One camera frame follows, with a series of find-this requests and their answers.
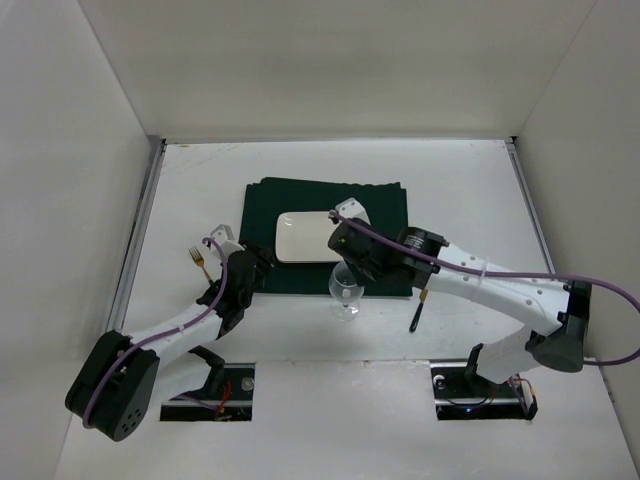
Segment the white rectangular plate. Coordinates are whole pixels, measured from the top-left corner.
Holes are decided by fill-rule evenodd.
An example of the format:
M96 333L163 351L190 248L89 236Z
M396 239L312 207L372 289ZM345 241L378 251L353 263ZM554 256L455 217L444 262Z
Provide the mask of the white rectangular plate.
M336 225L327 211L285 212L276 221L275 255L281 263L337 263L328 247Z

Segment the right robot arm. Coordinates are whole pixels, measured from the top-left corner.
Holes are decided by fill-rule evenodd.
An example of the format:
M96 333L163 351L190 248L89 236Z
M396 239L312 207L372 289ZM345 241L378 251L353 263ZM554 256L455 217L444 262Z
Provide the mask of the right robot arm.
M406 227L391 240L357 218L339 223L328 247L360 283L449 294L521 322L515 333L472 349L467 362L470 381L500 384L539 366L564 373L584 366L592 291L586 282L514 279L508 270L494 278L489 274L493 264L438 234Z

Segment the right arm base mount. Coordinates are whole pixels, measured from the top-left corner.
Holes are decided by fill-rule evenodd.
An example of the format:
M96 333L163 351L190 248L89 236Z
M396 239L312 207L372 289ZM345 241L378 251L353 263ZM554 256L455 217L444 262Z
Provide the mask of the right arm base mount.
M437 419L532 421L538 400L531 383L519 375L500 384L479 376L476 363L481 347L474 346L467 360L430 363Z

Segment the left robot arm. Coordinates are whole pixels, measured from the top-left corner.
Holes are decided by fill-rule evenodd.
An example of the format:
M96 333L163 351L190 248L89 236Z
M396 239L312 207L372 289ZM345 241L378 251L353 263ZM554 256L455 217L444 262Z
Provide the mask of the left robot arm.
M214 392L225 362L207 344L243 320L275 265L272 250L218 241L222 276L187 310L135 334L104 333L72 383L65 407L115 442L130 436L147 411L183 393Z

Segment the dark green cloth placemat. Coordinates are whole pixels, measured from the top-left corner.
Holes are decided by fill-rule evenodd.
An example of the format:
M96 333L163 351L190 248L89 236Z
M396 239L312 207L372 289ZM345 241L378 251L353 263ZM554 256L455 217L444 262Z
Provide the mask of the dark green cloth placemat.
M240 239L254 246L275 249L276 222L286 212L328 211L356 198L371 225L395 239L408 226L407 192L400 183L349 184L265 177L246 186ZM262 292L265 294L325 295L332 263L285 264L275 262Z

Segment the clear wine glass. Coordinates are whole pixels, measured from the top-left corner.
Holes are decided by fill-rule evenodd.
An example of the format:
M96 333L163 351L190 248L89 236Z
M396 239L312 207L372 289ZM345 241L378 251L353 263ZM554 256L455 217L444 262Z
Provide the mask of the clear wine glass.
M341 321L351 321L360 311L359 301L364 287L359 286L355 276L345 262L335 265L328 283L329 293L334 299L332 314Z

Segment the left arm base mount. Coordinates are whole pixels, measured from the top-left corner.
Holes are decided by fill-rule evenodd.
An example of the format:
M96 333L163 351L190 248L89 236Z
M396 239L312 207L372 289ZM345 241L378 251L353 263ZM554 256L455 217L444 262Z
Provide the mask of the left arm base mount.
M199 359L209 368L204 385L164 403L161 422L249 422L253 413L255 365L227 363L203 346L190 350L189 360Z

